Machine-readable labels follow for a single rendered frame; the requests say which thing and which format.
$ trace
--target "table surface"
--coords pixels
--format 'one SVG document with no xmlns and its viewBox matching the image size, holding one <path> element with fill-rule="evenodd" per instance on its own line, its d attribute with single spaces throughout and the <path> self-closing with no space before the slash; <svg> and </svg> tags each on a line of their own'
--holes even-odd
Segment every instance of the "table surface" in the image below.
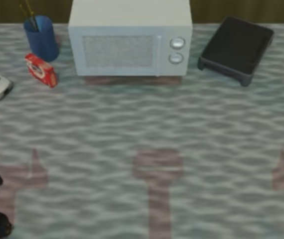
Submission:
<svg viewBox="0 0 284 239">
<path fill-rule="evenodd" d="M 77 77 L 58 24 L 50 89 L 27 71 L 21 25 L 0 24 L 0 74 L 15 83 L 0 102 L 10 238 L 148 238 L 148 184 L 133 174 L 144 150 L 183 160 L 167 198 L 172 238 L 284 238 L 284 178 L 273 174 L 284 173 L 284 25 L 266 26 L 276 36 L 242 88 L 196 67 L 216 24 L 194 26 L 182 79 Z"/>
</svg>

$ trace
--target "microwave window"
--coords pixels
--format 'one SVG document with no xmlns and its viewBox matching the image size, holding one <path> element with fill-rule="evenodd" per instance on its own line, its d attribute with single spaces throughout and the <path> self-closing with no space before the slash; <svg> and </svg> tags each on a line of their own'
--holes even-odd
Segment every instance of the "microwave window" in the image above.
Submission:
<svg viewBox="0 0 284 239">
<path fill-rule="evenodd" d="M 85 36 L 87 67 L 152 67 L 153 36 Z"/>
</svg>

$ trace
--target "red box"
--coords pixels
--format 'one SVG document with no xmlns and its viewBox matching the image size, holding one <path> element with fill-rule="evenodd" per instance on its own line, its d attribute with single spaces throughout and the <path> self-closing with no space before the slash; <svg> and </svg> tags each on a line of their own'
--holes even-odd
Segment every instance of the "red box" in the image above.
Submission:
<svg viewBox="0 0 284 239">
<path fill-rule="evenodd" d="M 53 88 L 58 85 L 57 74 L 53 67 L 36 55 L 29 53 L 25 56 L 30 74 L 39 81 Z"/>
</svg>

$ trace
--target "microwave door handle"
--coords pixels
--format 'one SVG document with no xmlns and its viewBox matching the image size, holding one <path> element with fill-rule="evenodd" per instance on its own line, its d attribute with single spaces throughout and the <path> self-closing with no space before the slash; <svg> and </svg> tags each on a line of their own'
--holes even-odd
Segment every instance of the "microwave door handle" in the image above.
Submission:
<svg viewBox="0 0 284 239">
<path fill-rule="evenodd" d="M 155 63 L 155 75 L 160 76 L 161 73 L 161 58 L 162 58 L 162 36 L 156 38 L 156 63 Z"/>
</svg>

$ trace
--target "microwave knob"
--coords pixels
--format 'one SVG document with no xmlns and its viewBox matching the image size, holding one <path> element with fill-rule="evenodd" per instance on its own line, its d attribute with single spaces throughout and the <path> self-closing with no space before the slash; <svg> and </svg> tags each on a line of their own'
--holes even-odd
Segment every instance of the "microwave knob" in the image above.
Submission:
<svg viewBox="0 0 284 239">
<path fill-rule="evenodd" d="M 179 64 L 184 60 L 184 57 L 180 53 L 175 53 L 173 55 L 170 55 L 168 58 L 172 64 Z"/>
<path fill-rule="evenodd" d="M 175 50 L 182 49 L 184 45 L 185 45 L 185 40 L 181 37 L 171 40 L 171 47 Z"/>
</svg>

